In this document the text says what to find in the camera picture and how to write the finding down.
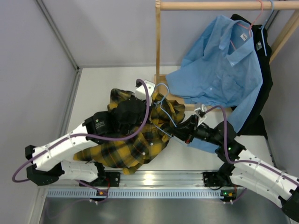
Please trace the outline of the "light blue wire hanger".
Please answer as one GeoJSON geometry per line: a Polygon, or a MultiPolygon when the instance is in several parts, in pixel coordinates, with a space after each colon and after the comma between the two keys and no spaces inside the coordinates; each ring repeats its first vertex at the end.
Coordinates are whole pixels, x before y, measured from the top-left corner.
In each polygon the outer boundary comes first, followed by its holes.
{"type": "Polygon", "coordinates": [[[150,115],[151,130],[155,141],[167,145],[173,138],[171,128],[176,128],[185,118],[185,106],[176,100],[169,100],[166,95],[157,92],[152,94],[152,112],[150,115]]]}

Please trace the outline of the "yellow plaid flannel shirt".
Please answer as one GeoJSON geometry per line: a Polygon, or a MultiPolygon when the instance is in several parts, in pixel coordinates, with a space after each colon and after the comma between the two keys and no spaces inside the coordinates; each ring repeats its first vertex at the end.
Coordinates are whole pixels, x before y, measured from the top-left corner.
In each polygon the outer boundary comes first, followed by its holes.
{"type": "Polygon", "coordinates": [[[140,133],[126,141],[108,141],[101,145],[86,148],[76,154],[75,161],[99,162],[109,168],[121,168],[123,173],[130,175],[142,165],[150,163],[167,145],[155,141],[149,119],[140,133]]]}

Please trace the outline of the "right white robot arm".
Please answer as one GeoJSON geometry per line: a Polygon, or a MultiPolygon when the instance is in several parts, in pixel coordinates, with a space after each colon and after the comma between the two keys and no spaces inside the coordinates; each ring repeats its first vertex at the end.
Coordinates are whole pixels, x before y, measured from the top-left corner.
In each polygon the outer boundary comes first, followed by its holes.
{"type": "Polygon", "coordinates": [[[220,184],[247,188],[273,202],[290,219],[299,220],[299,179],[261,160],[236,141],[229,122],[210,128],[199,124],[198,116],[192,115],[170,128],[170,133],[186,144],[202,140],[217,145],[215,152],[223,161],[217,172],[220,184]]]}

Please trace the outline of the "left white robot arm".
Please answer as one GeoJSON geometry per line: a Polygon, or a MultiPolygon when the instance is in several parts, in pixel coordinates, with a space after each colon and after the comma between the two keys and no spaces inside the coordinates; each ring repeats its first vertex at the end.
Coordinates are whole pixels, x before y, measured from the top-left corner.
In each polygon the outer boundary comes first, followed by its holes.
{"type": "Polygon", "coordinates": [[[29,145],[25,157],[31,162],[26,168],[27,178],[38,186],[59,180],[80,180],[101,186],[106,180],[99,162],[71,161],[77,152],[107,143],[128,139],[135,127],[143,127],[150,106],[135,97],[120,102],[111,111],[97,112],[65,136],[41,147],[29,145]]]}

